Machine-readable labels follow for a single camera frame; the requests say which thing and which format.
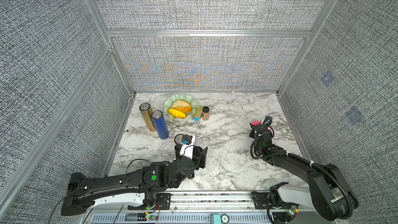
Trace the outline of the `pink cloth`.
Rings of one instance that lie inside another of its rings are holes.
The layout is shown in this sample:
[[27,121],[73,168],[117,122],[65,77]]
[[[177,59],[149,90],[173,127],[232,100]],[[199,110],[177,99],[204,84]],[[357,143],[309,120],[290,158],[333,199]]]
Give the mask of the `pink cloth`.
[[253,121],[250,123],[252,132],[251,134],[254,134],[255,132],[257,133],[265,133],[266,131],[270,132],[271,134],[274,134],[274,130],[269,124],[269,121],[266,121],[266,124],[263,124],[263,121]]

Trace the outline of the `blue thermos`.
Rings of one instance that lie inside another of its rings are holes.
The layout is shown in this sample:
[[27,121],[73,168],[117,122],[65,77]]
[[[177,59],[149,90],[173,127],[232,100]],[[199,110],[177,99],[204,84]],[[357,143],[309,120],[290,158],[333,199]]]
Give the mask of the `blue thermos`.
[[152,122],[157,130],[160,139],[165,140],[169,137],[169,131],[166,125],[162,111],[156,110],[151,114]]

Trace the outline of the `gold gradient thermos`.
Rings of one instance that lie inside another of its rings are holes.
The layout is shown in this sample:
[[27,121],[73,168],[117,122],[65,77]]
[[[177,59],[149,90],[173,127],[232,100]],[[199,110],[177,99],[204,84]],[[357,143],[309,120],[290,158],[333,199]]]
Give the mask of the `gold gradient thermos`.
[[151,115],[153,113],[151,105],[149,103],[143,103],[143,104],[141,104],[139,106],[139,109],[140,109],[142,117],[143,117],[143,119],[144,119],[144,121],[145,121],[145,123],[146,123],[146,125],[148,127],[148,130],[150,132],[155,132],[156,128],[155,128],[155,126],[153,124],[153,121],[152,121],[152,118],[151,118]]

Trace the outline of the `white thermos black lid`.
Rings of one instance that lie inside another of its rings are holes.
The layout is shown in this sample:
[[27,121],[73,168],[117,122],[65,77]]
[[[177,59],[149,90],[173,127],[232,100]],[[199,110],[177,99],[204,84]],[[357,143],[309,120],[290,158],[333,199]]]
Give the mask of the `white thermos black lid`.
[[194,174],[195,175],[201,175],[203,173],[203,170],[204,170],[203,168],[199,168],[198,170],[194,171]]

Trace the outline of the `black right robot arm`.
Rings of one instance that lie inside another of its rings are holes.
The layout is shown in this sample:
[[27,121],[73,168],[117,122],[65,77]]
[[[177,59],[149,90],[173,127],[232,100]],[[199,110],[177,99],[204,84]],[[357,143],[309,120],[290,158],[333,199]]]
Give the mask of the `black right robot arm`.
[[265,209],[273,224],[292,221],[299,206],[312,208],[328,221],[349,219],[359,201],[338,167],[309,161],[275,144],[272,117],[250,123],[250,155],[271,166],[282,168],[307,183],[306,187],[291,186],[288,182],[273,185],[268,194],[251,193],[257,209]]

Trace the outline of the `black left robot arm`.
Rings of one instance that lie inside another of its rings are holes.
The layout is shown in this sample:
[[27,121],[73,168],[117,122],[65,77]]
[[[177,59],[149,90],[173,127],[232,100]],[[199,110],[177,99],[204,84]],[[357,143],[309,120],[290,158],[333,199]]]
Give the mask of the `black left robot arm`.
[[84,214],[95,200],[121,194],[144,194],[144,206],[154,204],[153,194],[178,188],[195,171],[206,166],[208,147],[190,145],[192,158],[179,156],[172,162],[152,162],[133,172],[111,177],[89,178],[82,173],[70,176],[68,190],[61,207],[61,216]]

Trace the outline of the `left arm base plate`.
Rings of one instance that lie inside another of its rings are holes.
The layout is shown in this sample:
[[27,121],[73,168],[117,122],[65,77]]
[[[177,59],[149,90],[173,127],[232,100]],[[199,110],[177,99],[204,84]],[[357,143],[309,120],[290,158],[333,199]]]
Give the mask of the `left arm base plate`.
[[170,193],[158,193],[155,199],[150,200],[138,200],[139,203],[143,203],[140,206],[128,205],[127,209],[132,211],[155,211],[155,210],[169,210],[171,206]]

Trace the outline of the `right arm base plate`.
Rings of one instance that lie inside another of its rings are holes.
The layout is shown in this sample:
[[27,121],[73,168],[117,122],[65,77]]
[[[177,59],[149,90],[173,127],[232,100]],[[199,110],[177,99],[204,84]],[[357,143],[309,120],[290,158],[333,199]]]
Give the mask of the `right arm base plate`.
[[254,202],[255,209],[268,209],[279,202],[280,197],[276,192],[257,192],[252,191],[250,194],[251,199]]

